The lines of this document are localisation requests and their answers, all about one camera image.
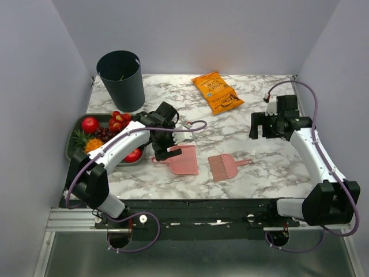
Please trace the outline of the aluminium frame rail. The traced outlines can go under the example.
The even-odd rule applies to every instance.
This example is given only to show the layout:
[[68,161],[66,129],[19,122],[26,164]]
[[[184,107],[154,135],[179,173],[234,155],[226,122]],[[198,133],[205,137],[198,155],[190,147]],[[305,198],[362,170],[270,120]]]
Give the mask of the aluminium frame rail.
[[[159,220],[161,229],[170,229],[172,227],[225,227],[233,228],[236,222],[225,221],[217,219],[212,222],[168,222],[166,223],[162,219]],[[133,223],[108,223],[92,214],[90,209],[63,209],[53,208],[48,216],[46,230],[49,232],[86,232],[86,231],[106,231],[106,232],[121,232],[131,233],[133,230],[140,227],[148,227],[152,223],[153,227],[157,227],[155,220],[144,214],[143,216],[135,216]],[[307,223],[297,219],[283,220],[282,224],[278,227],[268,227],[265,223],[257,222],[253,218],[245,220],[243,222],[246,227],[261,229],[263,231],[283,231],[283,230],[315,230],[319,229],[318,226],[309,226]]]

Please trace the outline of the red apple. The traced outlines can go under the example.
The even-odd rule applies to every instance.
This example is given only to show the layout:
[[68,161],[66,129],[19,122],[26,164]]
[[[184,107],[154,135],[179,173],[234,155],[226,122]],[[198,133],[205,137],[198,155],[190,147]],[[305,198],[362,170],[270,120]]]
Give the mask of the red apple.
[[81,122],[81,129],[87,134],[94,134],[99,128],[99,122],[94,117],[86,117]]
[[131,152],[124,158],[124,161],[126,163],[134,163],[138,161],[141,158],[141,156],[142,150],[140,148],[136,148],[133,152]]

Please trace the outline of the red apple front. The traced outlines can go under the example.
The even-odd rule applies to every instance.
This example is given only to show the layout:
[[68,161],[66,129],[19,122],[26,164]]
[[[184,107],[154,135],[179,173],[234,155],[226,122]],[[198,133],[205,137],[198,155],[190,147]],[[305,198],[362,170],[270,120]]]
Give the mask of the red apple front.
[[126,163],[134,163],[138,161],[141,158],[141,156],[142,150],[140,148],[136,148],[133,152],[131,152],[124,158],[124,161]]

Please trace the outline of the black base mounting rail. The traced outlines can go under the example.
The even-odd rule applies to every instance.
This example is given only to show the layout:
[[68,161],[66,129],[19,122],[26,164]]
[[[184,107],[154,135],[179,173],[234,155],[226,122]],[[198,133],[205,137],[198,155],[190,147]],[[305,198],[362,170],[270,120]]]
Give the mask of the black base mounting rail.
[[157,237],[171,241],[219,239],[263,239],[266,230],[286,231],[298,227],[292,218],[279,216],[272,199],[219,200],[127,200],[133,215],[129,222],[117,222],[98,214],[95,230],[106,230],[114,238],[130,233],[134,240]]

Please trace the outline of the dark grape bunch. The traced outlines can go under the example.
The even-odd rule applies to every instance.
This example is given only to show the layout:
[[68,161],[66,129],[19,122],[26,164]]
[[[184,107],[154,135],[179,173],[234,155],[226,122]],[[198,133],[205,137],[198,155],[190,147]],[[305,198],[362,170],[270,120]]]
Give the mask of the dark grape bunch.
[[109,128],[99,127],[95,133],[95,137],[104,143],[107,143],[116,136],[116,133],[111,132]]

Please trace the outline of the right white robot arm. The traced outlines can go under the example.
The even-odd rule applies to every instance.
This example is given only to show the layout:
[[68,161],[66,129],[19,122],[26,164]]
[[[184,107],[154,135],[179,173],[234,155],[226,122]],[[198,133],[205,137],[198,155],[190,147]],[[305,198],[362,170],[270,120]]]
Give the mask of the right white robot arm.
[[249,137],[281,138],[289,141],[300,155],[314,185],[304,199],[276,200],[265,212],[266,221],[278,226],[292,217],[310,226],[345,224],[352,220],[360,186],[349,181],[334,165],[312,126],[310,117],[300,116],[295,95],[272,99],[265,112],[252,113]]

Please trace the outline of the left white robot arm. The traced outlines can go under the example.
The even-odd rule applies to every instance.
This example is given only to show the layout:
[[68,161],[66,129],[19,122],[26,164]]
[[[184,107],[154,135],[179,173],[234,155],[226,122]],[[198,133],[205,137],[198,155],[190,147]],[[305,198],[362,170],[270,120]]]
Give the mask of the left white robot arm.
[[136,114],[120,133],[98,149],[88,154],[75,152],[66,180],[66,207],[73,209],[70,196],[74,195],[89,208],[107,214],[114,227],[123,227],[128,220],[126,206],[110,193],[108,176],[128,154],[143,145],[152,145],[158,161],[180,155],[180,150],[169,149],[175,145],[174,118],[178,116],[174,107],[162,102],[155,111]]

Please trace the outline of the pink hand brush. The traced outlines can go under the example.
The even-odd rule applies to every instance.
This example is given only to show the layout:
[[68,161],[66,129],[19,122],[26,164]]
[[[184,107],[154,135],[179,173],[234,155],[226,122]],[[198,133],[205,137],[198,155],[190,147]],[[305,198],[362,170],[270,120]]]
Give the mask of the pink hand brush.
[[235,178],[238,167],[253,163],[252,159],[235,160],[230,154],[210,156],[208,162],[214,182]]

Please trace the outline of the dark grey waste bin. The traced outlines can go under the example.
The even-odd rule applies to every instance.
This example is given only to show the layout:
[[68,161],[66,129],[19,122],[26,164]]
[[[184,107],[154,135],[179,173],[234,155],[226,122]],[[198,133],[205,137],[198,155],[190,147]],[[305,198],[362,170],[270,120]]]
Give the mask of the dark grey waste bin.
[[125,50],[102,56],[96,70],[118,110],[132,113],[145,103],[145,92],[139,57]]

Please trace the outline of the red cherry bunch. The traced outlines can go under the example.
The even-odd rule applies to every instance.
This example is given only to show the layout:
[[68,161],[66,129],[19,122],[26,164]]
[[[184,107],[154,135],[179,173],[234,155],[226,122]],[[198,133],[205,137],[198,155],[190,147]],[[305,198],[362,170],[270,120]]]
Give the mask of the red cherry bunch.
[[110,132],[121,132],[131,121],[130,113],[120,113],[119,111],[113,111],[111,113],[111,119],[108,123]]

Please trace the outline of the orange chips bag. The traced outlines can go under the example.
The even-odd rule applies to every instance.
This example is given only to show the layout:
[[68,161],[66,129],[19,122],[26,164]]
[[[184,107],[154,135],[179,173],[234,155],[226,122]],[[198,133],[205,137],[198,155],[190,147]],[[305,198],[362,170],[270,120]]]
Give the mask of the orange chips bag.
[[232,110],[244,103],[235,90],[219,75],[218,71],[193,78],[192,82],[207,101],[213,115]]

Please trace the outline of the red apple back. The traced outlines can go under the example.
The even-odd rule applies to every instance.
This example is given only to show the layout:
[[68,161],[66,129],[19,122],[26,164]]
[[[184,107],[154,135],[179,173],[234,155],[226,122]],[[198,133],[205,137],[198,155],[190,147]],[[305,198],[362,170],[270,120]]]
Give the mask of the red apple back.
[[86,117],[81,122],[81,129],[87,134],[94,134],[99,128],[99,122],[94,117]]

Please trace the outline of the pink dustpan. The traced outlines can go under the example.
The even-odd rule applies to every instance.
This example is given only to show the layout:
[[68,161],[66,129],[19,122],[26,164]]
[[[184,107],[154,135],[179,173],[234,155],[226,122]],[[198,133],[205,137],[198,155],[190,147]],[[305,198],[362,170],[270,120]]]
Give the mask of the pink dustpan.
[[155,157],[151,159],[154,164],[168,164],[172,173],[176,175],[198,175],[198,162],[195,145],[176,145],[170,147],[170,151],[181,150],[180,155],[168,158],[164,161],[157,161]]

